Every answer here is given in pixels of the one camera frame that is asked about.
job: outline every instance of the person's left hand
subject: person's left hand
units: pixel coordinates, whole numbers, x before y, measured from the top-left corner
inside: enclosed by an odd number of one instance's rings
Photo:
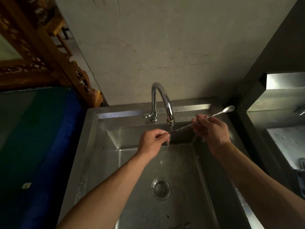
[[[136,154],[143,156],[148,163],[158,154],[162,143],[166,141],[170,141],[170,134],[165,130],[145,131],[140,138]]]

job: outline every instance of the sink basin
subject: sink basin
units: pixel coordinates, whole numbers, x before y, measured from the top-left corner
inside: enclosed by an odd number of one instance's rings
[[[71,170],[59,221],[86,193],[105,180],[137,151],[145,130],[169,131],[163,103],[158,122],[143,115],[150,104],[89,109]],[[196,114],[212,115],[223,108],[216,98],[172,101],[175,126]],[[245,151],[226,115],[232,142]],[[146,166],[115,228],[247,228],[249,223],[235,188],[206,143],[191,128],[171,135]]]

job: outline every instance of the sink drain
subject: sink drain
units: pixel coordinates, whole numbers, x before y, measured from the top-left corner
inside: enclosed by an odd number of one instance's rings
[[[170,197],[170,193],[171,193],[170,182],[166,180],[164,177],[156,178],[152,182],[152,194],[156,199],[160,201],[164,201]]]

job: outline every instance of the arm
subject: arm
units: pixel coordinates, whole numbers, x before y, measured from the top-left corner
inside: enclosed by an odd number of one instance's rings
[[[63,218],[56,229],[112,229],[143,169],[154,158],[169,134],[160,129],[146,131],[136,154],[105,181],[86,194]]]
[[[305,201],[269,177],[230,141],[226,123],[205,119],[194,131],[208,143],[212,155],[222,164],[265,229],[305,228]]]

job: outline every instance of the curved faucet spout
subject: curved faucet spout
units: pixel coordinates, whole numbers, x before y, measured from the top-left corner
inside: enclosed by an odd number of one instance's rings
[[[157,110],[156,110],[156,90],[159,91],[163,103],[165,105],[165,109],[166,109],[166,114],[167,114],[167,124],[169,126],[173,126],[175,123],[175,119],[173,117],[173,109],[172,106],[170,104],[170,100],[168,98],[168,95],[164,89],[164,87],[158,83],[158,82],[154,82],[152,84],[152,111],[150,115],[145,116],[146,118],[149,117],[151,122],[157,122],[158,121],[158,117],[157,117]]]

